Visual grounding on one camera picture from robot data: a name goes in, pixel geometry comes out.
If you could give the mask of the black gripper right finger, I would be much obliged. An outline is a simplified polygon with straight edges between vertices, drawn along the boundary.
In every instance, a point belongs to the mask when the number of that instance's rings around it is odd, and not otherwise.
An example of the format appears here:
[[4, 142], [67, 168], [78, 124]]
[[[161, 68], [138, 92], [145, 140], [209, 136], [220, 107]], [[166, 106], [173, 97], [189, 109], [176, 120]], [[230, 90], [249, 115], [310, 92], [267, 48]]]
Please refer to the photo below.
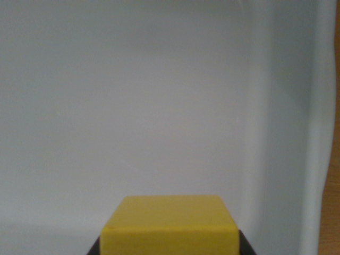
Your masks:
[[241, 230], [239, 230], [239, 239], [240, 239], [240, 255], [257, 255], [250, 242], [247, 240], [245, 235]]

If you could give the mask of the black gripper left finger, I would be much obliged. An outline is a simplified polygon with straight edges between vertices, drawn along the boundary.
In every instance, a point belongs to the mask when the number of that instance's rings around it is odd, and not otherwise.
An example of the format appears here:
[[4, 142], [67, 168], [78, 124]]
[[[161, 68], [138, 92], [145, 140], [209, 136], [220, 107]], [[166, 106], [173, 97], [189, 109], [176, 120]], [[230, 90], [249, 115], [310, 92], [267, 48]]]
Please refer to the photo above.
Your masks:
[[87, 252], [87, 255], [100, 255], [100, 237], [96, 239], [90, 250]]

